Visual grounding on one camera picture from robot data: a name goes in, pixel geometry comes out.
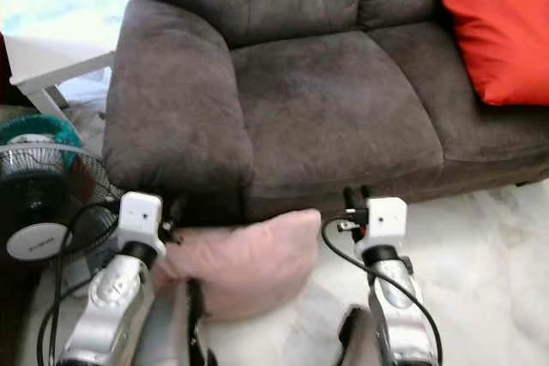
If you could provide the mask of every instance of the couch armrest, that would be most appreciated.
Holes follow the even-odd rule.
[[[214,192],[246,184],[250,139],[225,40],[204,19],[130,0],[106,111],[104,159],[125,189]]]

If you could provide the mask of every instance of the teal fan part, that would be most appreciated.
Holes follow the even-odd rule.
[[[28,115],[18,117],[0,125],[0,145],[7,145],[16,136],[50,135],[61,145],[81,147],[81,141],[73,125],[66,120],[52,115]],[[70,169],[75,161],[74,153],[63,153],[63,165]]]

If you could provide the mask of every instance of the pillow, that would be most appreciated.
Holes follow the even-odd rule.
[[[230,230],[181,230],[153,268],[158,290],[177,280],[202,284],[206,318],[260,314],[296,297],[317,262],[320,213],[304,210]]]
[[[442,0],[490,105],[549,105],[549,0]]]

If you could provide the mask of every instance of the wire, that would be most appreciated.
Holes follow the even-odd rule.
[[[404,286],[402,286],[400,283],[394,281],[392,278],[390,278],[388,276],[385,276],[384,274],[382,274],[382,273],[380,273],[380,272],[378,272],[374,269],[371,269],[371,268],[363,265],[359,261],[354,260],[352,257],[346,255],[345,253],[343,253],[342,251],[340,251],[339,249],[337,249],[335,247],[335,245],[328,239],[328,235],[326,233],[326,230],[327,230],[328,225],[330,223],[334,222],[335,220],[339,220],[339,219],[347,220],[347,217],[346,216],[337,216],[337,217],[335,217],[335,218],[331,219],[330,221],[325,222],[323,224],[321,233],[322,233],[323,241],[326,243],[326,246],[328,246],[328,248],[332,252],[334,252],[336,255],[338,255],[340,258],[348,261],[352,265],[354,265],[354,266],[358,267],[359,269],[365,271],[366,273],[370,274],[374,278],[380,278],[381,280],[384,280],[387,283],[393,285],[396,289],[398,289],[398,291],[400,293],[402,293],[404,296],[406,296],[408,299],[410,299],[412,301],[412,303],[415,304],[418,307],[419,310],[421,310],[421,313],[423,313],[425,315],[425,317],[427,318],[427,321],[431,325],[432,332],[435,336],[435,342],[437,344],[438,366],[443,366],[443,343],[442,343],[442,340],[440,338],[440,332],[438,331],[437,323],[432,318],[431,314],[429,313],[429,310],[427,310],[425,308],[425,306],[423,304],[421,304],[421,302],[417,299],[416,296],[414,296],[412,293],[410,293],[408,290],[406,290],[406,288],[404,288]]]
[[[81,287],[84,287],[89,282],[91,282],[92,279],[84,280],[81,283],[72,286],[69,288],[66,292],[61,294],[59,301],[62,302],[64,299],[66,299],[68,296],[70,296],[72,293],[80,289]],[[52,304],[51,307],[45,312],[44,319],[42,320],[42,323],[40,324],[40,329],[38,332],[38,339],[36,341],[36,360],[38,362],[38,366],[44,366],[44,335],[45,335],[45,329],[48,325],[48,321],[53,316],[53,312],[55,311],[55,304]]]
[[[116,204],[116,201],[101,201],[96,203],[89,203],[86,206],[82,207],[70,220],[67,227],[67,231],[63,236],[63,241],[61,242],[61,248],[57,254],[57,259],[55,260],[55,295],[53,299],[53,317],[51,319],[51,329],[50,329],[50,350],[48,355],[48,365],[55,366],[55,344],[57,340],[57,323],[59,321],[59,305],[61,303],[61,283],[63,280],[63,259],[67,252],[67,245],[69,242],[69,235],[75,233],[75,227],[78,223],[78,220],[86,213],[88,210],[103,207],[107,210],[111,210],[111,207]],[[112,231],[112,227],[116,227],[116,222],[109,227],[107,232]]]

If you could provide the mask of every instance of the electric fan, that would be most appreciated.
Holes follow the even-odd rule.
[[[92,249],[113,233],[118,211],[90,205],[121,195],[100,161],[82,149],[56,143],[0,146],[0,259],[48,262],[67,231],[64,256]]]

